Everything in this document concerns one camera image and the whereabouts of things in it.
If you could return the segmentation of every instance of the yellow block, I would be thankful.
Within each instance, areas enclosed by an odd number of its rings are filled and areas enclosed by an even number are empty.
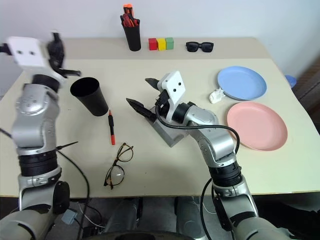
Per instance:
[[[156,43],[159,51],[166,50],[166,40],[164,38],[157,38]]]

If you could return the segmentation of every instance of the sunglasses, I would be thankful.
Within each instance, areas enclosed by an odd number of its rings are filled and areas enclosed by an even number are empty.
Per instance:
[[[213,42],[203,42],[203,43],[198,43],[196,41],[188,41],[185,43],[186,49],[188,52],[196,52],[198,51],[199,48],[202,49],[203,52],[205,53],[211,53],[212,50],[214,49],[214,43]]]
[[[110,186],[111,189],[114,189],[114,186],[119,185],[123,182],[125,177],[125,170],[117,164],[118,161],[126,163],[129,162],[133,156],[134,146],[129,146],[124,143],[118,150],[116,158],[112,164],[112,167],[109,168],[108,172],[105,175],[104,186]]]

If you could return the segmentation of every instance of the pen holder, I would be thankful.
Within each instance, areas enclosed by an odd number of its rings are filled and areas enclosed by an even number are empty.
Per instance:
[[[99,81],[93,77],[83,77],[75,81],[70,92],[96,117],[105,115],[109,110]]]
[[[134,52],[139,51],[141,49],[140,20],[138,20],[137,23],[138,23],[138,26],[134,26],[134,27],[124,26],[122,24],[129,49]]]

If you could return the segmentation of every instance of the table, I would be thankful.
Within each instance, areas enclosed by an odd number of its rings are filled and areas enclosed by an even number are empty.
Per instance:
[[[78,78],[70,77],[60,89],[57,144],[79,141],[62,151],[87,175],[91,196],[200,195],[210,175],[197,143],[188,136],[170,148],[129,106],[126,98],[152,107],[159,92],[144,79],[160,79],[170,71],[179,70],[186,87],[183,101],[191,101],[213,111],[219,122],[226,124],[228,110],[239,101],[225,97],[223,101],[211,104],[209,94],[217,88],[218,72],[235,65],[251,68],[264,77],[267,92],[255,102],[275,110],[288,129],[288,139],[278,150],[261,152],[240,146],[237,161],[242,166],[251,193],[320,191],[319,134],[264,47],[254,38],[197,39],[198,42],[214,42],[214,52],[189,53],[184,49],[186,41],[193,39],[175,39],[175,49],[164,52],[148,51],[145,42],[143,50],[131,52],[125,48],[123,39],[65,41],[68,56],[65,68],[81,70],[83,77],[99,80],[114,118],[116,146],[111,145],[107,116],[93,116],[70,94],[70,86]],[[0,126],[5,130],[11,130],[15,101],[22,93],[23,83],[29,82],[23,73],[0,101]],[[134,146],[134,157],[130,162],[120,163],[125,170],[124,181],[110,190],[103,186],[105,174],[123,142]],[[61,180],[70,185],[71,197],[84,197],[86,185],[79,172],[60,155],[58,163],[62,167]],[[18,195],[19,173],[15,146],[1,134],[1,196]]]

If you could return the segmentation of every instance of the red handle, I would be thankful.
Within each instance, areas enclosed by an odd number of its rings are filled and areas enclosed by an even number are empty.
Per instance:
[[[115,135],[111,135],[111,144],[116,145],[116,136]]]

